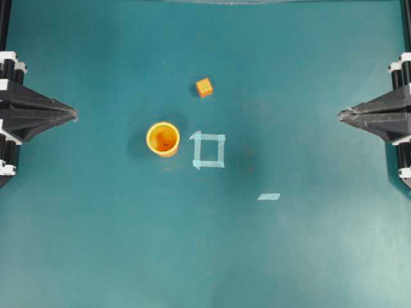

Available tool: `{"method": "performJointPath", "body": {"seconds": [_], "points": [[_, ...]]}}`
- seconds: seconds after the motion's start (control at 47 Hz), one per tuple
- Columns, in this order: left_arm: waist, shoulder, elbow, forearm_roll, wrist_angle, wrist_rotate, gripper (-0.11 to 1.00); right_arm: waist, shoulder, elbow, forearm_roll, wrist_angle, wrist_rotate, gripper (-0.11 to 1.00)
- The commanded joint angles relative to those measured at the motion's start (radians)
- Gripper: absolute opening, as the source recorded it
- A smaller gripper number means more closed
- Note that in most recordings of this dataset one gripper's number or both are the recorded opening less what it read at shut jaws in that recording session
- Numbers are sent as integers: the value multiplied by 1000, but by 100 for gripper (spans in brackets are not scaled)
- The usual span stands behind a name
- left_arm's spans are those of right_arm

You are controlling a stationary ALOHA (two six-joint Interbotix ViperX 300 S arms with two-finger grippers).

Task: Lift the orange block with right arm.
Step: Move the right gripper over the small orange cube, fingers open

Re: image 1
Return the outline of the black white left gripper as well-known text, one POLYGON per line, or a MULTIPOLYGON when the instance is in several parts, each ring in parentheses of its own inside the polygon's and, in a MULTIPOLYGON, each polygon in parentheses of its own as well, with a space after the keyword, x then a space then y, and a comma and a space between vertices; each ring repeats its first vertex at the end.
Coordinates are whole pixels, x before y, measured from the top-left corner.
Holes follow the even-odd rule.
POLYGON ((10 101, 1 99, 1 187, 17 173, 22 143, 78 118, 74 108, 23 86, 27 71, 26 64, 19 61, 15 51, 1 52, 1 92, 8 89, 10 101), (11 112, 11 103, 18 107, 59 112, 11 112))

